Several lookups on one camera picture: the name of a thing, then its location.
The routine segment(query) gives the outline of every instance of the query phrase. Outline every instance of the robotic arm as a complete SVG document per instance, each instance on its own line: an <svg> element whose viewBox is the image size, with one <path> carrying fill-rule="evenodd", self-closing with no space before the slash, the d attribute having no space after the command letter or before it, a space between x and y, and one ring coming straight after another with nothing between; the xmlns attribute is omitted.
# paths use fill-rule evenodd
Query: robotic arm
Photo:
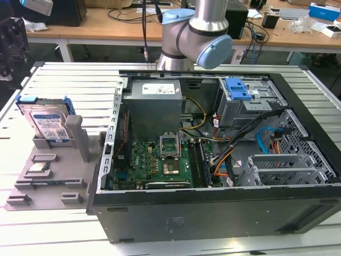
<svg viewBox="0 0 341 256"><path fill-rule="evenodd" d="M173 9L163 17L158 70L193 70L194 62L213 69L232 50L225 18L228 0L197 0L196 10Z"/></svg>
<svg viewBox="0 0 341 256"><path fill-rule="evenodd" d="M0 84L21 89L22 79L29 76L28 41L23 20L12 16L9 2L0 0Z"/></svg>

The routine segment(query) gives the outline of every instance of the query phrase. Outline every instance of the aluminum workbench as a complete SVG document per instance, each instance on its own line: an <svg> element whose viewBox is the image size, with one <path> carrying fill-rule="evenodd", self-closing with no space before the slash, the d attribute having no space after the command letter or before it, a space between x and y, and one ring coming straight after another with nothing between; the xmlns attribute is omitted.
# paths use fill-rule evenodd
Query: aluminum workbench
<svg viewBox="0 0 341 256"><path fill-rule="evenodd" d="M88 134L106 131L119 69L154 70L129 63L45 63L31 70L0 112L0 255L339 255L341 213L303 235L111 245L96 216L85 210L6 212L4 205L34 144L34 131L14 104L16 95L67 95ZM341 102L308 70L297 66L220 66L217 70L281 73L341 149Z"/></svg>

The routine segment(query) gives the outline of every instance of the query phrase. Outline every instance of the wooden table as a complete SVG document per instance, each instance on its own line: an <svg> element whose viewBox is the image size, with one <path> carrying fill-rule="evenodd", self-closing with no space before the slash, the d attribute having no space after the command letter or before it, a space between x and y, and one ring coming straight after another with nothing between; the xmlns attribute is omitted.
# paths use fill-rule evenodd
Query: wooden table
<svg viewBox="0 0 341 256"><path fill-rule="evenodd" d="M341 5L335 1L331 1L335 5ZM308 9L307 6L291 5L279 0L268 0L265 7L262 9L265 12L270 6L274 8L296 8ZM316 19L315 20L332 24L331 21ZM262 26L263 18L253 19L252 22ZM321 53L341 53L341 39L329 38L318 31L312 33L292 33L290 31L290 21L279 19L274 29L266 29L269 33L269 41L263 46L265 51L285 51L285 52L321 52ZM260 28L255 28L256 31L262 31ZM245 29L243 32L246 41L251 40L251 32Z"/></svg>
<svg viewBox="0 0 341 256"><path fill-rule="evenodd" d="M263 12L268 7L279 8L307 8L306 6L290 5L279 0L268 0ZM123 13L129 13L131 9L124 10ZM131 19L140 17L141 14L130 13L121 15L121 19ZM147 24L147 42L149 46L161 46L162 26L151 20ZM253 19L255 24L261 26L262 19ZM266 51L287 51L287 52L323 52L323 53L341 53L341 39L329 38L317 31L309 33L294 34L289 29L290 21L279 20L275 29L267 29L270 38L263 46ZM95 45L134 45L143 46L142 25L127 24L110 19L105 9L88 9L88 13L83 23L79 27L49 26L50 30L28 33L29 42L37 43L56 43L65 62L73 61L69 48L70 44L95 44ZM244 51L251 42L251 33L245 29L242 39L234 40L233 48L235 53L232 63L239 64Z"/></svg>

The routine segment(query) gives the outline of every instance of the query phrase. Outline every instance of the blue box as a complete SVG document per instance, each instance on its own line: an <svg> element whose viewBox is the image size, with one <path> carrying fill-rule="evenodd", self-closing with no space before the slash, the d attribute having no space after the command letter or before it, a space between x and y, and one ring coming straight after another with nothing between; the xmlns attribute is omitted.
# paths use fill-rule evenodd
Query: blue box
<svg viewBox="0 0 341 256"><path fill-rule="evenodd" d="M231 100L251 100L252 95L246 90L246 85L240 78L226 77L225 87L229 91Z"/></svg>
<svg viewBox="0 0 341 256"><path fill-rule="evenodd" d="M309 16L324 20L334 21L340 15L340 8L326 6L324 4L311 3Z"/></svg>

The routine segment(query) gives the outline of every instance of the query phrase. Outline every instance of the blue drive bay latch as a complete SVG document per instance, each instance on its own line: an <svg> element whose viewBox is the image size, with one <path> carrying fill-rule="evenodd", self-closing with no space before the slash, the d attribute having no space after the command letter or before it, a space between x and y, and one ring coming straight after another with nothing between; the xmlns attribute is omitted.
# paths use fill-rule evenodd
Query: blue drive bay latch
<svg viewBox="0 0 341 256"><path fill-rule="evenodd" d="M226 77L225 86L229 91L231 100L251 100L252 96L248 93L246 85L240 78Z"/></svg>

